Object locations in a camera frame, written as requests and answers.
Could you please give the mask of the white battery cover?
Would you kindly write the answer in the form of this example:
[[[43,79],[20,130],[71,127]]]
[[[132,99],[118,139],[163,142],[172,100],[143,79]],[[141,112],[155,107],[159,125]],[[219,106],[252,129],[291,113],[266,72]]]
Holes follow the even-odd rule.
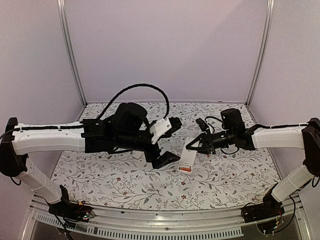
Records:
[[[132,154],[132,157],[136,160],[142,158],[144,155],[144,152],[142,151],[135,151],[133,154]]]

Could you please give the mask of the white remote control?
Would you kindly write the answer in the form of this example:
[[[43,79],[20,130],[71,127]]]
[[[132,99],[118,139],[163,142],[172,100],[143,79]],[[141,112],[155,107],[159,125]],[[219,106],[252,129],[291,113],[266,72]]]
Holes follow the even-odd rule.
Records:
[[[182,149],[179,164],[178,164],[178,171],[188,175],[190,175],[193,171],[193,167],[194,167],[194,163],[197,155],[197,151],[186,149],[186,145],[190,141],[190,139],[192,138],[187,137],[185,139],[185,143],[183,145],[183,149]],[[190,168],[191,172],[181,171],[180,168]]]

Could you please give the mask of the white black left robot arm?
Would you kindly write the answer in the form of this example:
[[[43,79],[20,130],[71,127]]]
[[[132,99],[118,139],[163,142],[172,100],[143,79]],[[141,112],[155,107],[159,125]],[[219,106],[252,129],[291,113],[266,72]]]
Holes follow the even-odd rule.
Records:
[[[91,118],[66,124],[27,125],[16,117],[8,120],[0,137],[0,171],[27,184],[41,195],[49,212],[70,222],[88,222],[93,209],[84,202],[72,203],[67,189],[54,183],[29,158],[30,153],[74,151],[82,153],[120,154],[143,152],[154,169],[179,160],[169,151],[161,153],[158,140],[169,138],[179,130],[177,117],[164,117],[149,122],[147,110],[136,103],[121,103],[105,119]]]

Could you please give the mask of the orange AA battery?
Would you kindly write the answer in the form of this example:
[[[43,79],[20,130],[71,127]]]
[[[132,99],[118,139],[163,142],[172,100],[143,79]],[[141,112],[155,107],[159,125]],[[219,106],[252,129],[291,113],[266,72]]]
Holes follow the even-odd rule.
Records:
[[[191,172],[192,171],[190,168],[186,168],[186,167],[181,167],[179,170],[184,171],[184,172]]]

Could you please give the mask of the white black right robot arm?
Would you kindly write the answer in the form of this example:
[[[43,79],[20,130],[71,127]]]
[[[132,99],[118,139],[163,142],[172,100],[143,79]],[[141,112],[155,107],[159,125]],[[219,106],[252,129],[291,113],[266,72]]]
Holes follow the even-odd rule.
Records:
[[[229,108],[223,110],[220,115],[223,130],[218,133],[211,133],[207,123],[201,118],[196,120],[202,133],[185,144],[185,153],[195,151],[206,155],[215,154],[216,149],[227,148],[230,145],[248,151],[264,148],[304,150],[303,163],[275,184],[263,197],[262,203],[249,204],[241,209],[245,223],[284,214],[282,202],[320,175],[320,120],[315,117],[298,124],[255,124],[247,128],[238,109]]]

